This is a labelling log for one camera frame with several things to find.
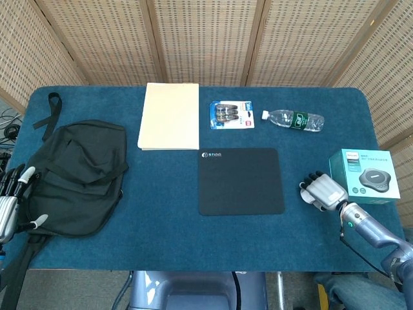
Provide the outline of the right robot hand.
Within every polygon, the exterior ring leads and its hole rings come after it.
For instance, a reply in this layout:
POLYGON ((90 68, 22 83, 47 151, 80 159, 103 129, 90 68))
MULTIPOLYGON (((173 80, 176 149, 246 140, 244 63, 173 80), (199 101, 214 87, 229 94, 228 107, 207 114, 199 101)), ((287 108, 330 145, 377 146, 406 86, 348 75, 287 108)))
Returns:
POLYGON ((324 211, 336 211, 348 203, 348 193, 328 174, 310 173, 300 184, 300 195, 304 202, 324 211))

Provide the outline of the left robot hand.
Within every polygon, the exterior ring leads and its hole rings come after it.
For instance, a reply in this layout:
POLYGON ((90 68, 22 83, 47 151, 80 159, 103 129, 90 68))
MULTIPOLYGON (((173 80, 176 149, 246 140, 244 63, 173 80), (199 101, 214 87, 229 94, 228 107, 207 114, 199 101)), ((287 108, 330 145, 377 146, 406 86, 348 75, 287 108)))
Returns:
POLYGON ((48 219, 47 214, 42 214, 35 220, 17 223, 23 194, 36 177, 34 166, 24 168, 25 164, 21 164, 1 173, 1 246, 8 243, 15 233, 36 230, 48 219))

